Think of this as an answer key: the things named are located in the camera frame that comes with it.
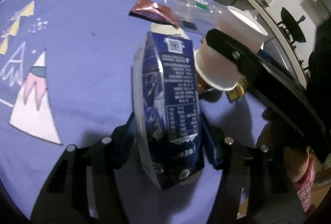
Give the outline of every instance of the blue milk carton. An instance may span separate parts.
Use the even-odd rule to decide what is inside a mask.
[[[132,67],[142,166],[161,189],[203,168],[199,100],[191,40],[148,32]]]

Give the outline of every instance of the qr code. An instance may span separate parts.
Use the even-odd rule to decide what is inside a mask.
[[[176,39],[166,38],[165,42],[168,45],[168,51],[178,54],[183,54],[183,45],[182,41]]]

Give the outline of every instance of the red patterned cloth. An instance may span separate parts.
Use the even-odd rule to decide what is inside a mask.
[[[309,164],[306,173],[303,177],[296,183],[294,183],[294,189],[297,192],[297,195],[302,203],[302,207],[305,210],[306,214],[311,214],[310,203],[312,198],[312,185],[314,184],[315,179],[315,169],[314,169],[314,157],[309,154]]]

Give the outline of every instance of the green label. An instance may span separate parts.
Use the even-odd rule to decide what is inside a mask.
[[[199,7],[199,8],[202,8],[202,9],[205,9],[205,10],[209,11],[208,7],[205,6],[205,5],[203,5],[203,4],[201,4],[201,3],[196,2],[196,5],[197,5],[197,7]]]

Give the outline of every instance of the nutrition facts label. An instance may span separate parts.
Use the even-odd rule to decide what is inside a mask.
[[[192,140],[198,133],[194,63],[171,54],[162,54],[161,61],[169,138],[175,143]]]

